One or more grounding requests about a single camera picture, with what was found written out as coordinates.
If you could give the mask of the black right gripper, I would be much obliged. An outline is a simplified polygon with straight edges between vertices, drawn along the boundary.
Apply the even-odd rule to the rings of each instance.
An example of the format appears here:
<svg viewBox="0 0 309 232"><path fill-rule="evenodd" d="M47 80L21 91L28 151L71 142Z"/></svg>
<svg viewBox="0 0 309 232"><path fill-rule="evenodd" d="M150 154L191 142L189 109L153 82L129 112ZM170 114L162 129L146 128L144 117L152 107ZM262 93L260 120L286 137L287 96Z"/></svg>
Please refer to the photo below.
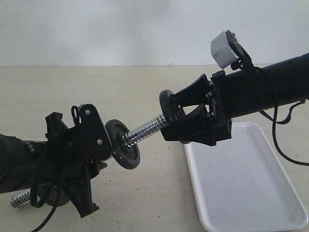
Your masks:
<svg viewBox="0 0 309 232"><path fill-rule="evenodd" d="M215 146L216 142L231 138L231 118L227 115L223 101L225 71L212 74L208 80L202 74L195 82L172 94L172 103L181 107L199 105L181 119L161 129L166 141L195 142ZM209 112L203 104L209 105Z"/></svg>

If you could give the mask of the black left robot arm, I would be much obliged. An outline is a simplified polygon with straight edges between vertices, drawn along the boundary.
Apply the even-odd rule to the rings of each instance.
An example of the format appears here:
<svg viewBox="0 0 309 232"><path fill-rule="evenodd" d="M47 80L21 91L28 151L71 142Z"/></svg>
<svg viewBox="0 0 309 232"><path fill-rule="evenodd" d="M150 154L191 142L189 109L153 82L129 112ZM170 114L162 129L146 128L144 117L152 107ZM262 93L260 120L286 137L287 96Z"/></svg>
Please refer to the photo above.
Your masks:
<svg viewBox="0 0 309 232"><path fill-rule="evenodd" d="M48 115L45 141L1 135L0 191L26 190L12 200L13 206L72 203L82 218L99 210L91 180L107 166L112 144L96 110L82 109L72 117L69 128L61 113Z"/></svg>

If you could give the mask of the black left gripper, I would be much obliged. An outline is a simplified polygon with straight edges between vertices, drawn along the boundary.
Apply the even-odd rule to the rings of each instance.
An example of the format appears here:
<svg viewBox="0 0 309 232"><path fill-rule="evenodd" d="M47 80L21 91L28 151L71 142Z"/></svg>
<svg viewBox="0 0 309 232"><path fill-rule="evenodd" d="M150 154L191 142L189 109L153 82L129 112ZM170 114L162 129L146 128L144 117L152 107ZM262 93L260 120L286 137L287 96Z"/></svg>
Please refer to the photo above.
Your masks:
<svg viewBox="0 0 309 232"><path fill-rule="evenodd" d="M45 118L47 142L40 150L32 176L30 200L48 201L56 194L59 201L64 195L84 218L99 210L92 199L91 179L106 164L83 156L75 125L68 128L62 118L63 114L59 112Z"/></svg>

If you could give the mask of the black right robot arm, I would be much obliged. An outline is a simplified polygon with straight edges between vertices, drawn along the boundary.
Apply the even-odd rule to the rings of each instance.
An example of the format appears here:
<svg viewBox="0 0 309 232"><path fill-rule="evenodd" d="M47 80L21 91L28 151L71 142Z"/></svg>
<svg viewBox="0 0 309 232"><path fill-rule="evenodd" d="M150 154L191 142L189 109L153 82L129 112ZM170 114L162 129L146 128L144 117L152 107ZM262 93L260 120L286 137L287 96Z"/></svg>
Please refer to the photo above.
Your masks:
<svg viewBox="0 0 309 232"><path fill-rule="evenodd" d="M159 101L166 141L214 146L232 136L232 119L299 102L309 97L309 56L263 68L252 67L211 78L202 74L183 90L164 90Z"/></svg>

